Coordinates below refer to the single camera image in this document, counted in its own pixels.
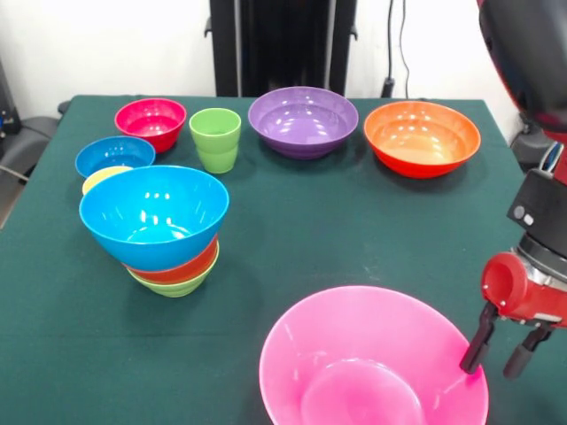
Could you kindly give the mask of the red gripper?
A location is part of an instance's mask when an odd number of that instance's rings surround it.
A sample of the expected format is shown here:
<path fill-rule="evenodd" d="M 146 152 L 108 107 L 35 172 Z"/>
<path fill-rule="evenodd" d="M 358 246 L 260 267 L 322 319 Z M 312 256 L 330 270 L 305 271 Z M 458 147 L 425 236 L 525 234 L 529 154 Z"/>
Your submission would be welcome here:
<path fill-rule="evenodd" d="M 515 253 L 501 252 L 488 260 L 481 277 L 481 292 L 488 302 L 460 363 L 468 375 L 476 372 L 487 354 L 499 315 L 521 322 L 549 322 L 556 328 L 566 326 L 566 283 L 541 272 Z M 509 380 L 518 378 L 538 346 L 552 333 L 552 328 L 543 326 L 532 330 L 512 352 L 503 375 Z"/>

